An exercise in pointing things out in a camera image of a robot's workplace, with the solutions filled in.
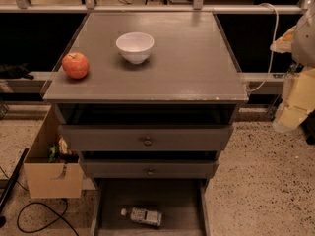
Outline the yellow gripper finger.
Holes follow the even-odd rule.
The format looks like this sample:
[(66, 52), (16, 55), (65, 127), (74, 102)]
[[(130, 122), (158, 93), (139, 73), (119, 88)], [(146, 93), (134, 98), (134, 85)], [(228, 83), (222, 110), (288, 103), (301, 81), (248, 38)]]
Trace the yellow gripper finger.
[(295, 27), (290, 28), (285, 34), (271, 44), (270, 50), (277, 53), (290, 53), (294, 31)]
[(277, 132), (286, 133), (298, 128), (315, 110), (315, 68), (306, 67), (300, 73), (288, 74), (282, 100), (273, 127)]

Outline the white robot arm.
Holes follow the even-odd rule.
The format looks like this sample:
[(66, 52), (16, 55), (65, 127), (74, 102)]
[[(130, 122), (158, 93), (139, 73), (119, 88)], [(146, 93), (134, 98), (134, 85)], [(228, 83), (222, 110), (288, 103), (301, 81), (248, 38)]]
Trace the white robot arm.
[(290, 53), (303, 66), (297, 75), (288, 75), (283, 83), (283, 102), (276, 112), (273, 127), (285, 133), (295, 130), (315, 110), (315, 4), (298, 23), (272, 43), (270, 49)]

